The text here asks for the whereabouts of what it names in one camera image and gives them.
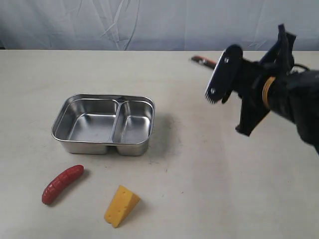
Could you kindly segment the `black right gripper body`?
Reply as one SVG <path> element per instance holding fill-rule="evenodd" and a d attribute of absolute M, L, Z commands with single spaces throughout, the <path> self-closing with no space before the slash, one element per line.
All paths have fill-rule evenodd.
<path fill-rule="evenodd" d="M 273 74 L 274 63 L 251 61 L 241 58 L 239 68 L 239 90 L 241 109 L 269 109 L 263 101 L 263 89 L 266 81 Z"/>

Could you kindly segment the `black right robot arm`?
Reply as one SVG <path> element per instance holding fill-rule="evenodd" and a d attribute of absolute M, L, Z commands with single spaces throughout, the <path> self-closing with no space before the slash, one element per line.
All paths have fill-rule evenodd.
<path fill-rule="evenodd" d="M 293 57 L 296 36 L 278 26 L 278 40 L 258 62 L 243 61 L 235 91 L 242 100 L 236 131 L 249 136 L 274 112 L 292 122 L 301 140 L 319 148 L 319 72 L 301 65 Z"/>

